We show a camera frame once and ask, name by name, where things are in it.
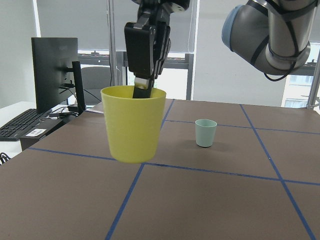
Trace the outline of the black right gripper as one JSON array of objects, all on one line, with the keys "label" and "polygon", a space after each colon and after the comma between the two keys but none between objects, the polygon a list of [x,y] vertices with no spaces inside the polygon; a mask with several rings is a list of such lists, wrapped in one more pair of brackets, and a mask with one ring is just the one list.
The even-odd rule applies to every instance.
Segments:
[{"label": "black right gripper", "polygon": [[[170,13],[185,12],[190,0],[134,0],[139,5],[136,22],[124,27],[128,67],[135,75],[134,99],[151,96],[152,86],[162,73],[171,47]],[[155,25],[151,23],[152,10],[158,9]]]}]

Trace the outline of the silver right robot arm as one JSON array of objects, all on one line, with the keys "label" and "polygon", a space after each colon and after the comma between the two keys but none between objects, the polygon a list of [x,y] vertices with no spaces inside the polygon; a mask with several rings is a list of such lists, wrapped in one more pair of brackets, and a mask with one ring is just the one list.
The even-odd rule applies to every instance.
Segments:
[{"label": "silver right robot arm", "polygon": [[[152,94],[168,56],[170,16],[185,12],[188,0],[139,0],[137,20],[124,27],[129,70],[135,75],[133,98]],[[302,66],[310,54],[317,0],[249,0],[227,16],[221,39],[232,52],[273,82]]]}]

